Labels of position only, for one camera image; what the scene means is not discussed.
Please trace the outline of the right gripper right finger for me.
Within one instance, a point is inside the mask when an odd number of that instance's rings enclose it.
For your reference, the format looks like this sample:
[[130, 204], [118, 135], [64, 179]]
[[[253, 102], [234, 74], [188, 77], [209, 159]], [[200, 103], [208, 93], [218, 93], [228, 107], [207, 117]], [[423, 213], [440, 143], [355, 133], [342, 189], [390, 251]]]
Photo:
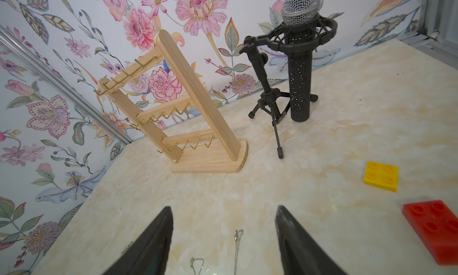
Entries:
[[284, 274], [345, 274], [283, 205], [278, 206], [275, 224]]

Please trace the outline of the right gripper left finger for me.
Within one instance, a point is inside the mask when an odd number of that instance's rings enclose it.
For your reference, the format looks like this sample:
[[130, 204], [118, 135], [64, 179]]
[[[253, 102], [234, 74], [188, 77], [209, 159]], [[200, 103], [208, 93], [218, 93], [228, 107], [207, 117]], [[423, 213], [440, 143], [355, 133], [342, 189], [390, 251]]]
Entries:
[[104, 275], [163, 275], [174, 228], [171, 207], [165, 207]]

